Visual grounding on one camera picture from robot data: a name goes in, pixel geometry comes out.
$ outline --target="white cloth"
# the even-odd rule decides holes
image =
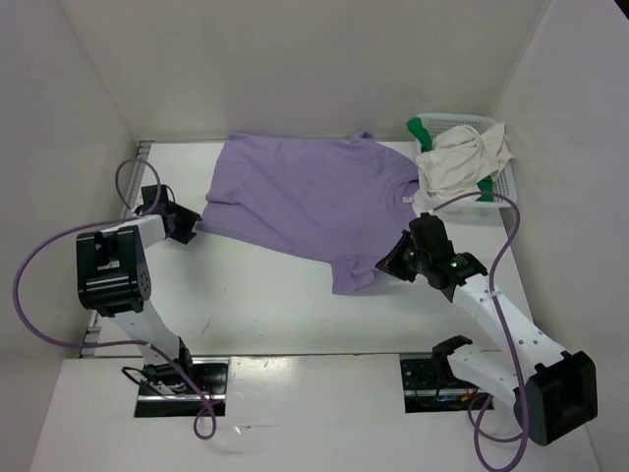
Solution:
[[[512,158],[500,123],[482,135],[471,126],[455,126],[437,136],[432,150],[416,156],[415,163],[426,177],[427,191],[450,199],[477,191],[477,184],[487,176],[495,181]]]

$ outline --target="white table surface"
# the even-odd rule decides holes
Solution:
[[[465,412],[404,413],[396,355],[233,358],[226,416],[209,442],[193,435],[193,418],[134,418],[138,388],[124,365],[141,361],[64,362],[30,472],[485,471]],[[518,431],[500,404],[483,426]],[[494,467],[516,448],[483,441]],[[548,447],[530,442],[517,471],[599,467],[579,428]]]
[[[411,156],[413,143],[383,143]],[[205,206],[223,143],[152,145],[149,162],[177,202],[199,213]],[[143,173],[142,185],[153,183]],[[506,240],[499,213],[467,221],[444,218],[455,250],[487,267]],[[485,349],[485,333],[421,277],[411,284],[386,274],[356,295],[331,293],[328,264],[273,252],[224,236],[200,233],[188,246],[167,240],[146,251],[151,300],[164,322],[195,355],[293,355],[425,352],[463,334]],[[497,284],[525,313],[529,307],[508,251]],[[100,340],[125,338],[108,320]],[[137,355],[133,347],[97,355]]]

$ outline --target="purple t-shirt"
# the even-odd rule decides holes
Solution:
[[[349,142],[233,135],[200,228],[330,263],[332,292],[349,294],[375,279],[375,264],[416,217],[403,198],[417,180],[410,159],[368,134]]]

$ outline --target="white backdrop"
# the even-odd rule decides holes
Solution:
[[[546,0],[59,3],[137,139],[396,139],[489,112]]]
[[[52,0],[0,2],[0,470],[23,472],[39,437],[64,352],[32,336],[11,301],[18,264],[42,239],[119,214],[116,164],[134,143]],[[25,275],[32,321],[80,339],[74,241],[55,244]]]
[[[613,0],[555,0],[496,110],[519,205],[513,248],[533,316],[595,361],[603,471],[627,469],[629,21]]]

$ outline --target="laundry basket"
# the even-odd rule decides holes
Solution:
[[[468,125],[477,130],[479,133],[484,133],[489,127],[497,124],[497,121],[486,118],[485,116],[476,115],[458,115],[450,113],[421,113],[418,118],[422,119],[424,127],[428,130],[431,138],[436,138],[444,131],[449,130],[455,126]],[[421,151],[420,142],[417,141],[417,152]],[[429,205],[429,208],[434,208],[446,200],[432,197],[427,190],[426,177],[419,169],[420,174],[420,195]],[[518,194],[515,191],[515,181],[513,180],[513,171],[511,170],[511,163],[507,162],[506,167],[500,172],[498,178],[493,182],[493,191],[497,194],[508,197],[513,202],[517,202]],[[447,212],[473,212],[476,214],[490,214],[500,208],[510,207],[510,205],[500,199],[494,199],[493,202],[465,202],[458,201],[454,204],[446,206],[441,211]]]

